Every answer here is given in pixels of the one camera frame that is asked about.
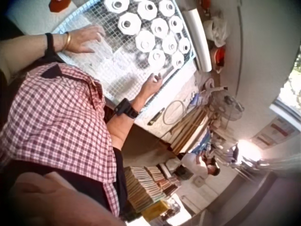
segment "wrist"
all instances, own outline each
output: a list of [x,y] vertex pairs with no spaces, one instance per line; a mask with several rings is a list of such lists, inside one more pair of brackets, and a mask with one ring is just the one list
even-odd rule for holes
[[146,100],[147,100],[147,98],[145,98],[145,96],[138,94],[132,102],[132,107],[137,112],[140,112],[141,109],[144,107]]
[[61,52],[67,42],[67,34],[53,34],[55,52]]
[[146,93],[141,92],[141,91],[136,96],[136,98],[143,99],[145,102],[149,97],[150,97],[149,95],[147,95]]

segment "mesh grid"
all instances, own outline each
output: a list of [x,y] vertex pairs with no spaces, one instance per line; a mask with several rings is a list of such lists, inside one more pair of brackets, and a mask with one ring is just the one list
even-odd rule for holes
[[[158,8],[160,1],[153,0],[153,2]],[[174,0],[172,2],[176,8],[175,15],[183,20],[176,2]],[[131,1],[127,12],[137,14],[137,5],[138,2]],[[66,63],[80,67],[98,79],[103,86],[104,95],[114,104],[118,104],[125,97],[133,99],[148,76],[151,73],[158,73],[147,62],[149,54],[142,53],[136,48],[135,35],[125,35],[118,28],[119,17],[124,13],[115,14],[109,12],[103,1],[90,0],[68,16],[54,30],[54,33],[64,33],[89,24],[98,24],[104,28],[106,36],[103,38],[103,41],[101,43],[97,41],[89,43],[95,54],[64,52],[59,55]],[[168,17],[163,16],[159,9],[157,18],[163,18],[168,23]],[[141,30],[151,32],[151,21],[141,19],[141,22]],[[185,23],[182,33],[175,35],[177,42],[181,37],[187,37],[191,41]],[[161,44],[162,39],[156,37],[155,48],[162,49]],[[178,71],[171,65],[171,56],[168,54],[165,55],[166,63],[160,70],[164,78],[164,85]],[[184,54],[184,65],[194,58],[194,56],[194,49],[191,45],[190,51]]]

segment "poster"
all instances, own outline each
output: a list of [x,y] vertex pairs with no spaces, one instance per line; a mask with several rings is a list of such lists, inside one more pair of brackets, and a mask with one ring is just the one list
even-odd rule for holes
[[281,117],[275,118],[269,125],[257,133],[251,141],[261,149],[268,149],[299,134],[299,131]]

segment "table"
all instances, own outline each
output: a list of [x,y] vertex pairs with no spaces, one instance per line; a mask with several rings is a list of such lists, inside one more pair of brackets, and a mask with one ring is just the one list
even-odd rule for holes
[[[49,11],[48,4],[48,0],[15,1],[7,12],[7,16],[24,34],[36,35],[51,32],[77,9],[77,6],[71,2],[69,7],[60,13],[52,13]],[[136,119],[135,124],[159,138],[169,131],[172,125],[164,124],[162,116],[152,126],[148,126],[147,123],[157,112],[163,107],[166,108],[174,100],[183,101],[185,106],[189,104],[191,93],[198,91],[194,77],[195,71],[196,66],[192,61],[186,64],[175,76],[177,79],[173,79],[166,85],[168,86],[165,87],[166,91],[160,92],[144,109]],[[176,121],[182,114],[182,107],[178,106],[179,103],[175,103],[168,108],[166,113],[168,122]],[[162,139],[168,141],[169,136],[166,135]]]

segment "red checkered shirt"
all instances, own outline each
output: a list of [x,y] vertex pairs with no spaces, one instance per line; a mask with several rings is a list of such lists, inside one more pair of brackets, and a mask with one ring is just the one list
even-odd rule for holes
[[[55,65],[66,76],[41,77]],[[10,160],[30,161],[100,181],[112,213],[118,216],[113,186],[117,165],[103,121],[104,105],[100,83],[80,69],[58,63],[33,69],[0,133],[1,166]]]

